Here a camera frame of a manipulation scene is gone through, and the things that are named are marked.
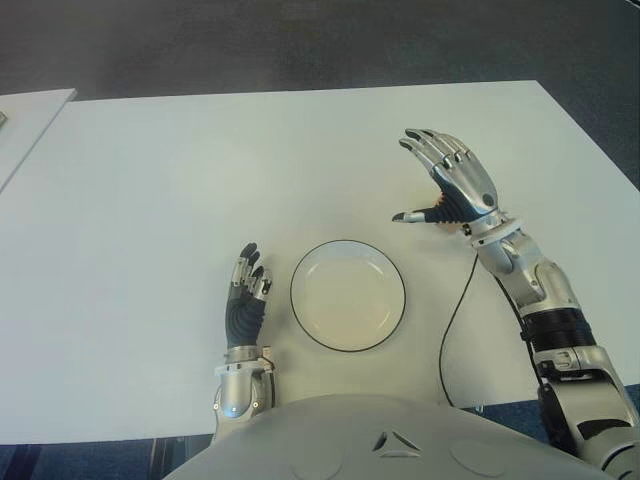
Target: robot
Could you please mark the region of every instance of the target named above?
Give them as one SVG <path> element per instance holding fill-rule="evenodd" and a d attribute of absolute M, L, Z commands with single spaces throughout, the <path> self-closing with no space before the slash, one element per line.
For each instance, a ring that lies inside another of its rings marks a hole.
<path fill-rule="evenodd" d="M 491 178 L 464 143 L 405 132 L 400 145 L 442 193 L 434 207 L 392 220 L 461 225 L 520 323 L 555 448 L 468 412 L 398 398 L 329 395 L 275 408 L 270 348 L 257 346 L 273 279 L 254 270 L 259 253 L 249 244 L 229 289 L 214 441 L 168 478 L 640 479 L 638 412 L 562 269 L 499 208 Z"/>

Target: white plate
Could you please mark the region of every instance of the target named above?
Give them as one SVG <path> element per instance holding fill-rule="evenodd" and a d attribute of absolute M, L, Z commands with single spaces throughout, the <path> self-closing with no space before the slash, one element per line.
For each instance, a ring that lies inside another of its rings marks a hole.
<path fill-rule="evenodd" d="M 314 248 L 291 280 L 298 323 L 334 350 L 358 352 L 383 342 L 398 326 L 404 304 L 398 269 L 361 242 L 339 240 Z"/>

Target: black cable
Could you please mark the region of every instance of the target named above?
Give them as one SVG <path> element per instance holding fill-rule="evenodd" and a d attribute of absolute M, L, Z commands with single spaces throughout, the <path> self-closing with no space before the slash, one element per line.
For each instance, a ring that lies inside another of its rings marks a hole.
<path fill-rule="evenodd" d="M 522 330 L 524 332 L 524 322 L 522 321 L 522 317 L 520 316 L 520 312 L 518 312 L 518 309 L 515 306 L 515 304 L 513 303 L 513 300 L 511 300 L 511 297 L 509 296 L 509 293 L 507 292 L 507 289 L 504 288 L 504 285 L 502 284 L 502 282 L 500 281 L 500 279 L 498 277 L 494 276 L 493 278 L 496 279 L 496 282 L 498 283 L 498 286 L 500 287 L 500 290 L 502 290 L 502 293 L 506 297 L 507 302 L 509 302 L 509 306 L 511 307 L 511 310 L 513 311 L 513 314 L 516 316 L 516 320 L 518 320 L 518 324 L 520 325 L 520 330 Z M 531 362 L 531 368 L 533 369 L 533 373 L 536 376 L 536 380 L 538 381 L 538 385 L 542 386 L 542 379 L 540 378 L 540 374 L 538 373 L 538 369 L 536 368 L 536 363 L 533 361 L 533 349 L 531 348 L 531 342 L 525 341 L 525 343 L 527 344 L 527 353 L 529 353 L 529 362 Z"/>
<path fill-rule="evenodd" d="M 449 392 L 447 391 L 447 387 L 444 385 L 444 377 L 442 375 L 442 353 L 444 351 L 444 342 L 447 340 L 447 335 L 449 334 L 449 330 L 451 329 L 451 325 L 453 324 L 453 319 L 456 318 L 456 314 L 458 313 L 458 309 L 462 304 L 462 300 L 467 293 L 467 289 L 469 288 L 469 284 L 471 283 L 471 279 L 473 278 L 473 274 L 476 271 L 476 265 L 478 264 L 478 255 L 476 254 L 476 258 L 473 260 L 473 266 L 471 267 L 471 273 L 469 274 L 469 278 L 467 279 L 467 283 L 464 286 L 464 290 L 462 290 L 462 295 L 460 295 L 460 300 L 458 300 L 458 304 L 456 308 L 453 310 L 451 314 L 451 318 L 449 319 L 449 324 L 447 325 L 447 329 L 444 331 L 444 335 L 442 335 L 442 340 L 440 341 L 440 353 L 438 354 L 438 372 L 440 372 L 440 385 L 442 385 L 442 391 L 444 392 L 444 396 L 447 397 L 447 402 L 452 407 L 453 402 L 451 401 L 451 397 L 449 397 Z"/>

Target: dark gray carpet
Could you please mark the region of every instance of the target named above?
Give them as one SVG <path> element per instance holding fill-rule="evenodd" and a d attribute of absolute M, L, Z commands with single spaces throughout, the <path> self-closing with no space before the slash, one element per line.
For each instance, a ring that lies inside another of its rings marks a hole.
<path fill-rule="evenodd" d="M 0 94 L 536 79 L 638 186 L 638 22 L 624 0 L 3 0 Z"/>

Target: white table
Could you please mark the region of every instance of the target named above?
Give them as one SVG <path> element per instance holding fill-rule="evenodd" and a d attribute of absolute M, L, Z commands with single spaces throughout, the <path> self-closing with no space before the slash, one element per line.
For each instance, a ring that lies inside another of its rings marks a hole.
<path fill-rule="evenodd" d="M 145 98 L 68 104 L 0 201 L 0 443 L 212 431 L 232 264 L 259 242 L 275 286 L 261 342 L 281 402 L 372 392 L 441 401 L 441 335 L 473 251 L 399 225 L 436 185 L 405 127 L 472 146 L 501 205 L 572 280 L 623 381 L 640 379 L 640 197 L 536 82 Z M 365 241 L 406 285 L 378 347 L 339 353 L 296 323 L 289 282 L 328 240 Z M 450 333 L 460 406 L 533 398 L 517 324 L 479 270 Z"/>
<path fill-rule="evenodd" d="M 0 112 L 8 120 L 0 128 L 0 193 L 75 90 L 0 96 Z"/>

